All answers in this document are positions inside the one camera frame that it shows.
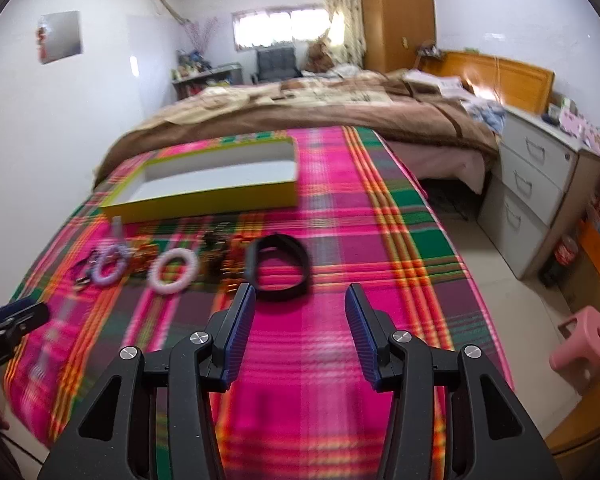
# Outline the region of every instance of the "pink stool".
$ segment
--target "pink stool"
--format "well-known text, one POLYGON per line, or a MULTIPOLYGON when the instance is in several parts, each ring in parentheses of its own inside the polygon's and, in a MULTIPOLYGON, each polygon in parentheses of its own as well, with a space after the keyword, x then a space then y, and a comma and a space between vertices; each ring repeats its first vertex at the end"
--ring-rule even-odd
POLYGON ((600 373, 600 313, 586 306, 561 323, 563 328, 573 321, 576 326, 571 335, 549 356, 553 370, 561 370, 577 358, 585 358, 591 364, 591 375, 600 373))

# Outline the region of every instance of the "wardrobe door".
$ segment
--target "wardrobe door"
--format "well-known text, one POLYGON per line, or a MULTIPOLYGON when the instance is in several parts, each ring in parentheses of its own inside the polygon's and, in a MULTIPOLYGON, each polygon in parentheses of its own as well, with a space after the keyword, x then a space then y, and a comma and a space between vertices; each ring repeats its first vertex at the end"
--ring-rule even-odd
POLYGON ((413 68, 418 47, 436 40, 433 0, 382 0, 384 71, 413 68))
POLYGON ((366 41, 365 68, 385 72, 382 0, 362 0, 362 20, 366 41))

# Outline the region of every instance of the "drawer handle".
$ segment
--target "drawer handle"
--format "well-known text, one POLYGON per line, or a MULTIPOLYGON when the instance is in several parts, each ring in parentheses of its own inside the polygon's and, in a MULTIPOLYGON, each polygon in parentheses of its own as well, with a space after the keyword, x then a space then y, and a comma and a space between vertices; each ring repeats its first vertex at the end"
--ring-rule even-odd
POLYGON ((525 140, 526 140, 526 148, 529 150, 529 153, 531 153, 529 146, 533 146, 536 150, 542 152, 542 158, 544 158, 544 147, 540 146, 540 144, 536 144, 532 140, 529 140, 528 137, 525 137, 525 140))
POLYGON ((529 186, 529 196, 531 196, 531 191, 534 187, 532 182, 529 182, 526 178, 520 176, 520 174, 514 170, 513 174, 516 176, 516 186, 518 187, 518 189, 520 189, 520 184, 518 184, 518 181, 521 180, 522 182, 524 182, 527 186, 529 186))
POLYGON ((522 225, 522 216, 520 215, 516 215, 510 208, 509 205, 507 203, 505 203, 504 207, 507 210, 507 221, 509 221, 509 223, 515 227, 516 229, 520 229, 520 226, 522 225), (513 216, 513 218, 515 218, 518 221, 518 225, 515 226, 512 224, 511 220, 509 220, 509 216, 513 216))

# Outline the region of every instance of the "bedside cabinet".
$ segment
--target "bedside cabinet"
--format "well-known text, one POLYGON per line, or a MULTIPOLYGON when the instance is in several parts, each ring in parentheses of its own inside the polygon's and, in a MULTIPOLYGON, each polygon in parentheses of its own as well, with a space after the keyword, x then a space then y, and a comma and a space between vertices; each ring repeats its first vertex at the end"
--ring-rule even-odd
POLYGON ((478 224, 522 279, 538 272, 582 216, 600 178, 600 156, 540 117, 506 109, 478 224))

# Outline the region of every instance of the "window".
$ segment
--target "window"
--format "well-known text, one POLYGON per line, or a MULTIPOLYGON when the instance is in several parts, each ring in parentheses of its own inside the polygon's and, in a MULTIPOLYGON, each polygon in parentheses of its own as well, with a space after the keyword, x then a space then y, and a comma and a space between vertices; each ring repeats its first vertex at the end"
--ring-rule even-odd
POLYGON ((333 46, 344 43, 344 28, 344 14, 339 10, 333 15, 329 29, 329 39, 333 46))
POLYGON ((235 48, 313 41, 330 26, 327 11, 317 7, 240 12, 234 14, 235 48))

